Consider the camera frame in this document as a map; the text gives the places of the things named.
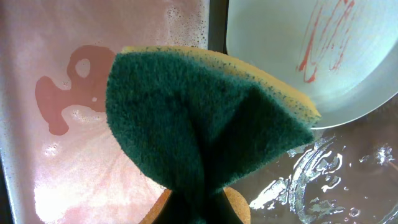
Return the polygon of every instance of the food stain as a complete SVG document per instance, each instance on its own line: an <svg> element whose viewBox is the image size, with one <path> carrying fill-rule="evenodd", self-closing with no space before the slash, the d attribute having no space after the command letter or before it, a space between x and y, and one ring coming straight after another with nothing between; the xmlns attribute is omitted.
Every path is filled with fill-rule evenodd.
<svg viewBox="0 0 398 224"><path fill-rule="evenodd" d="M71 81L70 90L61 90L51 78L43 76L36 83L35 97L44 120L49 124L51 134L61 136L69 126L61 115L71 105L82 105L96 112L105 112L105 89L115 53L107 47L84 45L70 56L67 75ZM82 77L76 64L83 59L90 61L90 71Z"/></svg>
<svg viewBox="0 0 398 224"><path fill-rule="evenodd" d="M326 54L329 71L339 69L351 38L350 29L358 11L353 10L355 0L338 0L334 7L331 4L329 0L317 1L305 31L303 46L307 47L305 51L302 47L301 63L296 67L296 71L303 72L305 83L315 81Z"/></svg>

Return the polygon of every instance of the sponge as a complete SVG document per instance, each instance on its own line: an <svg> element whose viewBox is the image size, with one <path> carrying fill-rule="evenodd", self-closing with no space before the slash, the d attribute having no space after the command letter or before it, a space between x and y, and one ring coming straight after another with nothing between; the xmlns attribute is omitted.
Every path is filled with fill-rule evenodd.
<svg viewBox="0 0 398 224"><path fill-rule="evenodd" d="M246 199L235 189L231 187L226 187L224 189L225 195L228 198L229 203L236 212L239 219L243 222L243 224L250 224L250 207ZM158 217L160 211L163 209L168 197L170 196L171 191L166 189L162 195L157 199L154 206L149 210L147 215L139 222L139 224L151 224Z"/></svg>
<svg viewBox="0 0 398 224"><path fill-rule="evenodd" d="M105 105L122 150L172 191L154 223L241 223L223 187L309 143L320 117L267 73L189 47L125 49Z"/></svg>

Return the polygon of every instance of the water droplet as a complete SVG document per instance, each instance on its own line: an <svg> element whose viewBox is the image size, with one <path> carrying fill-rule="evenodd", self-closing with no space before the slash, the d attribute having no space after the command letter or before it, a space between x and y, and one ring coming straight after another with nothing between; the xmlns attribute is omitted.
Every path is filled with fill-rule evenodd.
<svg viewBox="0 0 398 224"><path fill-rule="evenodd" d="M351 208L351 209L349 210L349 215L350 215L351 217L357 217L359 214L361 214L361 211L360 211L359 209Z"/></svg>
<svg viewBox="0 0 398 224"><path fill-rule="evenodd" d="M369 155L362 157L362 159L359 159L359 162L366 162L367 159L369 159Z"/></svg>
<svg viewBox="0 0 398 224"><path fill-rule="evenodd" d="M68 82L62 82L62 86L63 86L64 88L67 88L67 87L68 87Z"/></svg>
<svg viewBox="0 0 398 224"><path fill-rule="evenodd" d="M275 208L275 202L272 202L269 206L268 206L268 210L273 210Z"/></svg>
<svg viewBox="0 0 398 224"><path fill-rule="evenodd" d="M47 145L47 147L44 150L44 154L46 156L55 156L57 153L57 147L59 143L54 142L53 144Z"/></svg>

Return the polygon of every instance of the white plate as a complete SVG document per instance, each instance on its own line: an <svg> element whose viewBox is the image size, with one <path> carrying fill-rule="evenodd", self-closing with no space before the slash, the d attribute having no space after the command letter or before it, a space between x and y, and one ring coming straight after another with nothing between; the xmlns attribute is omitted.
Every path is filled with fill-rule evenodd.
<svg viewBox="0 0 398 224"><path fill-rule="evenodd" d="M395 0L230 0L226 47L307 94L315 128L330 128L398 92L397 12Z"/></svg>

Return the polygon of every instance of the bubble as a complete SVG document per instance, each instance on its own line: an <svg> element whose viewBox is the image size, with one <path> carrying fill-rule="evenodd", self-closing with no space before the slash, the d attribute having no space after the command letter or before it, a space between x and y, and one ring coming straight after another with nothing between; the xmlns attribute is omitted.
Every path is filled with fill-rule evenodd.
<svg viewBox="0 0 398 224"><path fill-rule="evenodd" d="M79 115L79 111L78 110L73 110L72 111L72 117L77 118Z"/></svg>
<svg viewBox="0 0 398 224"><path fill-rule="evenodd" d="M44 146L44 155L46 156L55 156L57 153L57 148L58 148L59 143L54 142L52 144L48 144Z"/></svg>
<svg viewBox="0 0 398 224"><path fill-rule="evenodd" d="M361 211L360 211L359 209L351 208L351 209L349 210L349 215L350 215L351 217L357 217L359 214L361 214Z"/></svg>
<svg viewBox="0 0 398 224"><path fill-rule="evenodd" d="M69 83L68 83L68 82L62 82L62 86L63 86L64 88L68 88Z"/></svg>
<svg viewBox="0 0 398 224"><path fill-rule="evenodd" d="M169 35L165 44L194 46L199 48L207 48L207 38L200 38L200 34L207 35L206 26L202 26L203 18L206 16L208 6L201 6L197 13L182 13L179 7L170 6L166 22Z"/></svg>

